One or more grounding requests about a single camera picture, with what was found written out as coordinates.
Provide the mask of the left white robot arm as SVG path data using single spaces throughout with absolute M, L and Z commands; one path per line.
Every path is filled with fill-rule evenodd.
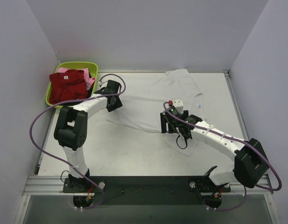
M 122 106 L 119 98 L 121 84 L 107 80 L 92 94 L 92 99 L 73 107 L 63 106 L 59 112 L 54 138 L 65 152 L 69 165 L 69 181 L 80 192 L 90 187 L 90 171 L 84 160 L 83 144 L 87 138 L 88 119 L 106 109 L 112 112 Z

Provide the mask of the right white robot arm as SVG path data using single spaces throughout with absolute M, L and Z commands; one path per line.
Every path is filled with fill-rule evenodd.
M 224 168 L 213 166 L 205 175 L 216 185 L 239 182 L 248 188 L 254 188 L 268 170 L 264 162 L 266 155 L 259 141 L 240 139 L 211 127 L 206 121 L 188 111 L 180 114 L 175 108 L 160 114 L 161 132 L 183 137 L 187 140 L 197 140 L 218 150 L 227 156 L 233 164 Z

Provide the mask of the green plastic basket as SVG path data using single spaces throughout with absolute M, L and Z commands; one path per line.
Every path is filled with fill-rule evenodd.
M 89 98 L 98 83 L 98 66 L 92 62 L 65 62 L 49 75 L 50 83 L 45 102 L 56 103 Z

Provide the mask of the white t shirt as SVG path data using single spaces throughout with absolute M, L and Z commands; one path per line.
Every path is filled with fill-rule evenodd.
M 161 132 L 163 104 L 180 98 L 190 114 L 205 119 L 203 93 L 185 69 L 161 74 L 121 74 L 126 91 L 120 96 L 123 106 L 111 113 L 107 121 L 145 132 Z

